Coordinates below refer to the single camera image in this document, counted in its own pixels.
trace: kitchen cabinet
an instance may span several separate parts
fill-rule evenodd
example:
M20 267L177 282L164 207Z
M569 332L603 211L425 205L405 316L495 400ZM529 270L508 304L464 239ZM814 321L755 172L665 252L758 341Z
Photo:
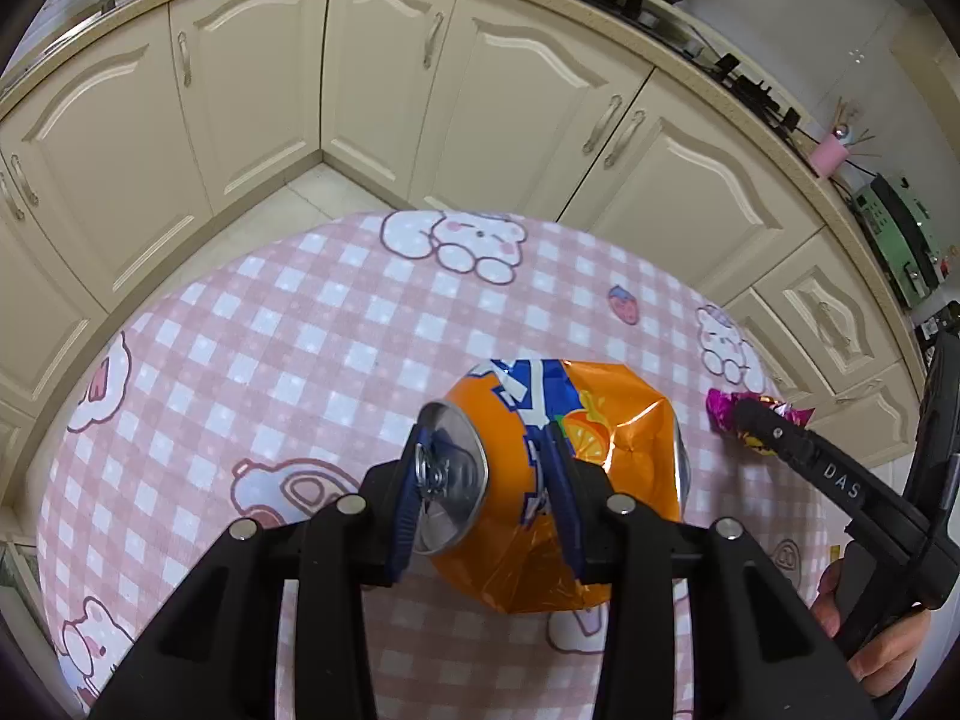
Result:
M107 314L26 208L0 170L0 404L37 416Z
M835 392L860 384L899 357L880 306L827 230L760 279L755 290Z
M34 420L0 400L0 500L10 486L16 462L32 426Z
M326 0L174 0L170 39L214 213L320 147Z
M0 122L0 151L31 219L108 311L210 219L166 8L50 74Z
M794 408L809 409L833 396L813 360L784 323L753 290L731 300L724 311L755 348L781 396Z
M329 0L323 151L407 196L454 0Z
M651 66L520 0L457 0L408 199L556 220Z
M560 222L640 255L717 303L823 225L756 146L660 71Z
M910 454L915 446L920 402L903 362L817 407L810 429L864 466L879 466Z

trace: orange soda can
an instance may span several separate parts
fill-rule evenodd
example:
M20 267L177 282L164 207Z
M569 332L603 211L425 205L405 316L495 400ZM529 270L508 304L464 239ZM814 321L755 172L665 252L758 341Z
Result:
M680 520L689 464L669 401L625 365L489 360L424 406L424 498L414 543L447 581L506 613L577 610L610 598L563 561L529 431L563 427L613 488Z

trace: wrapped candy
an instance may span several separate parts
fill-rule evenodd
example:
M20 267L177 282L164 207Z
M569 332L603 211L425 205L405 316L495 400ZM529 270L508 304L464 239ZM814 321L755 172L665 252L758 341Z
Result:
M750 449L755 449L762 455L773 455L776 453L767 449L763 442L756 436L752 436L746 431L736 429L736 424L733 422L733 406L736 405L737 401L743 400L744 398L760 401L760 403L767 406L767 408L774 410L774 412L778 413L784 419L793 422L798 427L806 427L806 423L810 422L810 418L813 416L813 409L794 409L789 403L776 400L776 398L769 395L757 395L753 392L722 392L718 389L711 389L707 393L707 413L710 416L710 421L717 429L724 433L736 435L736 437L750 447Z

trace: finger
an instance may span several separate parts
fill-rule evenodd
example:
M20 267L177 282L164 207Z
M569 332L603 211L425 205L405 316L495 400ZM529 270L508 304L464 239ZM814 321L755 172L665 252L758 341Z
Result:
M917 650L904 653L898 658L894 658L889 664L886 664L880 669L880 671L871 674L869 677L865 677L860 684L867 693L874 697L885 696L910 673L910 669L913 667L916 659Z
M820 627L830 638L837 635L837 631L840 630L840 610L837 608L833 593L820 593L810 607L810 613L813 614L817 622L820 623Z
M840 572L843 569L843 557L840 560L834 560L827 566L824 575L820 577L820 584L817 586L817 592L833 592L840 584Z
M850 659L850 669L858 680L877 673L902 655L916 656L930 628L931 613L923 610L892 624Z

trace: tablecloth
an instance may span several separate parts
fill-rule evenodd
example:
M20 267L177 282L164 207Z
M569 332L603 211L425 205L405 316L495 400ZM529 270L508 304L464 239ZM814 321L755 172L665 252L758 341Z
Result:
M721 308L558 224L354 215L255 251L144 308L113 339L51 466L37 527L50 631L88 706L136 635L241 514L309 517L395 458L419 406L486 358L622 362L666 394L690 457L685 519L739 517L812 600L818 497L710 429L710 388L773 392ZM277 716L292 716L288 587ZM675 586L676 712L692 701ZM414 559L365 593L384 718L590 717L606 610L502 615Z

